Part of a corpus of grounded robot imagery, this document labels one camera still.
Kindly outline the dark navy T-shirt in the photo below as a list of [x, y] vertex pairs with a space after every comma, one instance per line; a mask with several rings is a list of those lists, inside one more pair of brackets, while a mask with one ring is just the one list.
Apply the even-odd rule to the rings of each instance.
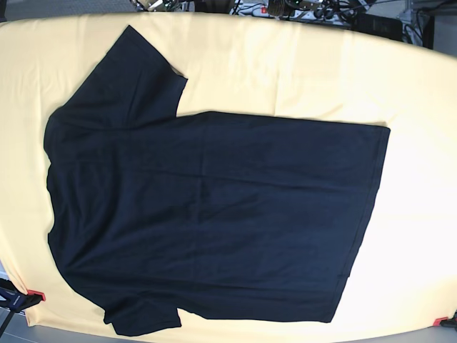
[[390, 131], [208, 111], [127, 27], [44, 134], [56, 267], [136, 337], [206, 319], [329, 323]]

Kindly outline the white power strip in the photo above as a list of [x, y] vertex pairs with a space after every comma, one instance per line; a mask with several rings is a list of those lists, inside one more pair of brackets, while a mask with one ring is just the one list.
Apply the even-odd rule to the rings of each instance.
[[231, 15], [252, 16], [265, 19], [312, 22], [338, 21], [332, 1], [237, 1], [230, 10]]

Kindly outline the yellow table cloth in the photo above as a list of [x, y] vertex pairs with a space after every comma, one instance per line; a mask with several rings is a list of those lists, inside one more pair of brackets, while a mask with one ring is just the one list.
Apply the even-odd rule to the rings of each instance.
[[187, 79], [178, 113], [205, 110], [385, 124], [376, 205], [329, 324], [206, 320], [146, 342], [344, 342], [423, 329], [456, 310], [456, 60], [365, 34], [210, 14], [102, 14], [1, 25], [1, 263], [46, 301], [34, 328], [115, 337], [60, 277], [46, 236], [49, 115], [134, 27]]

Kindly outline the black box on floor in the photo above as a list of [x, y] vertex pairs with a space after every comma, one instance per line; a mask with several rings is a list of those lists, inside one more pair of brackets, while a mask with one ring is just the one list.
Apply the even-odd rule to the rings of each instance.
[[352, 24], [352, 30], [363, 34], [400, 41], [402, 40], [403, 35], [403, 24], [398, 19], [372, 14], [359, 14]]

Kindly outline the left red black clamp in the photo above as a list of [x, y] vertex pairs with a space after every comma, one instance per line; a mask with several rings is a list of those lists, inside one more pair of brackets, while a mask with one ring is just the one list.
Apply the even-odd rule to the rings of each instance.
[[26, 294], [20, 292], [10, 280], [1, 279], [1, 307], [19, 313], [45, 302], [44, 294], [35, 291], [28, 291]]

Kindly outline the red black clamp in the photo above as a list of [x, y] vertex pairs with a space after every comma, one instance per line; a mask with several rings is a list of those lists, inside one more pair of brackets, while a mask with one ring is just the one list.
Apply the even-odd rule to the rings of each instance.
[[10, 280], [1, 279], [1, 307], [19, 313], [45, 302], [44, 294], [35, 291], [28, 291], [26, 294], [20, 292]]
[[457, 312], [455, 312], [452, 317], [443, 317], [436, 319], [433, 325], [435, 327], [457, 329]]

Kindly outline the right red black clamp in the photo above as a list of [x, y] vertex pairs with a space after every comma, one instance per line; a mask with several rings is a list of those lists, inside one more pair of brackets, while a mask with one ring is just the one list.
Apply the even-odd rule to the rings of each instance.
[[435, 327], [457, 329], [457, 312], [455, 312], [452, 317], [443, 317], [436, 319], [433, 325]]

